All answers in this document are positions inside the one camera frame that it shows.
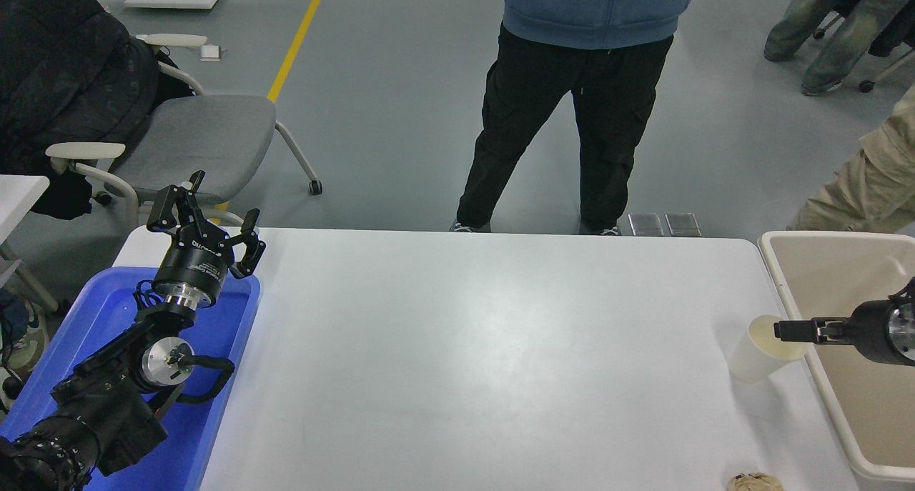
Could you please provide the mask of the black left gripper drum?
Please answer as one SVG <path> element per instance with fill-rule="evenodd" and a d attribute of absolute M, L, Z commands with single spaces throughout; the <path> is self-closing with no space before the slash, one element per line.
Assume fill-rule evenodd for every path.
<path fill-rule="evenodd" d="M 223 254 L 219 243 L 228 234 L 218 227 L 180 227 L 154 276 L 154 292 L 177 294 L 179 288 L 196 289 L 202 301 L 215 301 L 225 283 L 233 259 Z"/>

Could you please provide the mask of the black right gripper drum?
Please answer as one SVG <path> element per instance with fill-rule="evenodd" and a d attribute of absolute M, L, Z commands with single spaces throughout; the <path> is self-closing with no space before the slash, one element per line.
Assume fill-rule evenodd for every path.
<path fill-rule="evenodd" d="M 914 365 L 911 302 L 864 302 L 851 315 L 849 332 L 856 350 L 866 359 L 880 364 Z"/>

